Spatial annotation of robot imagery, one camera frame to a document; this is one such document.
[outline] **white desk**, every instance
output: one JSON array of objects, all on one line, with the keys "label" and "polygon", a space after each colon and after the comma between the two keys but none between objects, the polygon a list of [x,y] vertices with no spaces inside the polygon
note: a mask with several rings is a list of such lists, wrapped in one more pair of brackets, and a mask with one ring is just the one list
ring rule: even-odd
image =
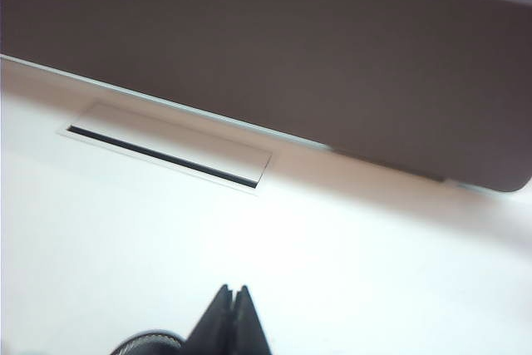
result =
[{"label": "white desk", "polygon": [[[532,353],[532,185],[466,190],[2,64],[3,354],[186,337],[223,283],[275,354]],[[57,133],[95,99],[273,162],[251,195]]]}]

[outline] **black object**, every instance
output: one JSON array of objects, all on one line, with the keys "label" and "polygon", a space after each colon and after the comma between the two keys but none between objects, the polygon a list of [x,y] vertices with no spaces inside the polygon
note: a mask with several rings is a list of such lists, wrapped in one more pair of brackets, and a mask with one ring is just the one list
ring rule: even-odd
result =
[{"label": "black object", "polygon": [[164,153],[160,153],[159,151],[155,151],[152,149],[146,149],[145,147],[142,147],[140,145],[134,145],[126,141],[120,141],[118,139],[115,139],[114,137],[101,135],[99,133],[88,131],[87,129],[83,129],[78,126],[69,126],[68,129],[66,130],[72,133],[76,133],[81,136],[90,137],[97,141],[103,141],[104,143],[108,143],[110,145],[116,145],[123,149],[136,151],[137,153],[148,155],[150,157],[154,157],[159,160],[171,162],[172,164],[182,165],[187,168],[191,168],[192,170],[198,170],[199,172],[203,172],[204,174],[209,174],[212,176],[217,176],[222,179],[230,180],[231,182],[238,183],[244,186],[248,186],[248,187],[251,187],[252,189],[255,189],[258,184],[257,182],[253,182],[252,180],[245,179],[241,176],[232,175],[227,172],[223,172],[222,170],[216,170],[214,168],[209,168],[208,166],[196,164],[195,162],[183,160],[181,158],[174,157],[172,155],[168,155]]},{"label": "black object", "polygon": [[150,332],[122,343],[111,355],[270,355],[248,288],[233,293],[223,285],[188,340]]},{"label": "black object", "polygon": [[532,0],[2,0],[2,53],[512,191]]}]

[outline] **black slot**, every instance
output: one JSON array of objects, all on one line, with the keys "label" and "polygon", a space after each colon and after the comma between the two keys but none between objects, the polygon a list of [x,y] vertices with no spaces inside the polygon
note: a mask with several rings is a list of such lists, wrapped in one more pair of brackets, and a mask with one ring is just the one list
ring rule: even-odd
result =
[{"label": "black slot", "polygon": [[223,172],[222,170],[215,170],[214,168],[209,168],[208,166],[205,166],[205,165],[200,165],[200,164],[196,164],[194,162],[190,162],[187,160],[182,160],[181,158],[174,157],[172,155],[167,155],[164,153],[160,153],[159,151],[147,149],[139,145],[133,145],[132,143],[128,143],[126,141],[121,141],[119,139],[115,139],[109,136],[101,135],[99,133],[88,131],[78,126],[70,125],[67,131],[72,132],[72,133],[77,133],[78,135],[82,135],[85,137],[90,137],[97,141],[103,141],[104,143],[109,143],[110,145],[117,145],[118,147],[121,147],[123,149],[136,151],[137,153],[141,153],[144,155],[149,155],[150,157],[158,158],[159,160],[163,160],[163,161],[168,161],[168,162],[171,162],[172,164],[186,166],[187,168],[191,168],[192,170],[198,170],[199,172],[203,172],[205,174],[216,176],[218,178],[222,178],[225,180],[230,180],[231,182],[238,183],[244,186],[248,186],[253,189],[257,187],[257,182],[254,182],[252,180],[241,178],[240,176],[228,174],[227,172]]}]

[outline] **desk surface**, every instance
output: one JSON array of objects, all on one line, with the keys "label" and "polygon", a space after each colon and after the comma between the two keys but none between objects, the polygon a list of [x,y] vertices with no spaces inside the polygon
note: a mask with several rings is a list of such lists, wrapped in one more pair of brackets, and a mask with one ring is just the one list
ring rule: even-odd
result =
[{"label": "desk surface", "polygon": [[[273,162],[252,195],[58,134],[96,99]],[[186,337],[223,283],[276,354],[530,354],[532,185],[475,192],[2,62],[2,353]]]}]

